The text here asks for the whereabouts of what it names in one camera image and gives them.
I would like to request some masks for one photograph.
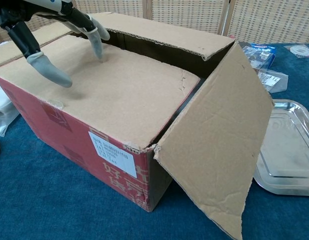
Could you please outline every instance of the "cardboard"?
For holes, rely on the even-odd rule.
[[[172,176],[241,239],[273,104],[240,46],[131,16],[94,17],[111,36],[101,62],[75,36],[42,48],[73,87],[49,82],[23,58],[0,67],[1,87],[40,139],[140,207],[152,211]]]

